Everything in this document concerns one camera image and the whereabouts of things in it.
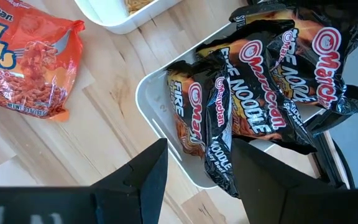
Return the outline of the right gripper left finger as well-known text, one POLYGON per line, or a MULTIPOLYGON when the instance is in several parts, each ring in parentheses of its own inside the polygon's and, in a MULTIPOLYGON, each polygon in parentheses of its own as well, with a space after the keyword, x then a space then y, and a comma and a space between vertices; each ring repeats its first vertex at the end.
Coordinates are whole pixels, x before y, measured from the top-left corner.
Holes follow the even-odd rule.
POLYGON ((90 186, 0 187, 0 224, 157 224, 167 171, 159 139, 90 186))

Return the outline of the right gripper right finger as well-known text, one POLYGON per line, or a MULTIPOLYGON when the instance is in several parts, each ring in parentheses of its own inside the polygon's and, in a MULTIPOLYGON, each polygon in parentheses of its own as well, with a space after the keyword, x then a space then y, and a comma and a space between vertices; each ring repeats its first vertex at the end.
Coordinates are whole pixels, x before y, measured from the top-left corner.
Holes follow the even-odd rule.
POLYGON ((250 224, 358 224, 358 189, 336 189, 241 139, 231 159, 250 224))

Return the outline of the black Maruchan fire noodle pack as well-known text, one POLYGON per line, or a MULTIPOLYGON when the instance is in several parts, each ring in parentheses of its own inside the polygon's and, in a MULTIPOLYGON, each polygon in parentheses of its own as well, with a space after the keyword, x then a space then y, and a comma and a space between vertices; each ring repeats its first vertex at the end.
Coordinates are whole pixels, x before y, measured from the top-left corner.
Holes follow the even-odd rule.
POLYGON ((273 79, 273 70, 290 48, 293 20, 257 20, 230 36, 201 44, 196 53, 223 54, 230 78, 232 133, 272 141, 308 155, 316 152, 295 102, 273 79))
POLYGON ((220 51, 167 68, 167 86, 183 152, 201 159, 206 175, 238 198, 231 164, 232 103, 230 77, 220 51))
POLYGON ((268 0, 236 9, 238 28, 257 20, 292 20, 294 40, 274 79, 295 102, 337 114, 358 113, 358 87, 342 78, 348 55, 358 47, 358 0, 268 0))

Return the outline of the red Maruchan noodle pack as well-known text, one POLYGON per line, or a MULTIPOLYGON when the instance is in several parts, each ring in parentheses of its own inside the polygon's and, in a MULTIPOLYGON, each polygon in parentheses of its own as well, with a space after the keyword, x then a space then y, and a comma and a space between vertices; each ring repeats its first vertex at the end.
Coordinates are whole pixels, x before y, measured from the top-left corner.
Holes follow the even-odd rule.
POLYGON ((0 0, 0 106, 66 121, 83 44, 81 20, 52 16, 21 0, 0 0))

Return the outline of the white plastic bin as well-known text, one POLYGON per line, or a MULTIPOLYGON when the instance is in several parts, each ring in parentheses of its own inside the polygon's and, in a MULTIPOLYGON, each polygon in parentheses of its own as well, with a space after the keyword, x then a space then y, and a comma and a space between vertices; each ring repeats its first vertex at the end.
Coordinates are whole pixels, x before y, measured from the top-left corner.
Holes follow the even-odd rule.
POLYGON ((181 0, 154 0, 134 14, 129 14, 124 0, 74 0, 81 12, 92 22, 114 34, 127 34, 181 0))
POLYGON ((212 33, 192 48, 173 59, 160 69, 145 76, 138 84, 135 94, 135 102, 138 110, 148 122, 159 138, 166 138, 168 149, 178 166, 190 179, 192 184, 201 189, 213 189, 217 185, 208 177, 204 171, 200 158, 183 152, 182 146, 177 139, 177 132, 173 120, 173 108, 167 90, 167 79, 165 69, 172 63, 185 60, 193 63, 196 60, 195 50, 203 43, 210 43, 216 39, 222 39, 232 34, 236 25, 227 23, 216 32, 212 33))

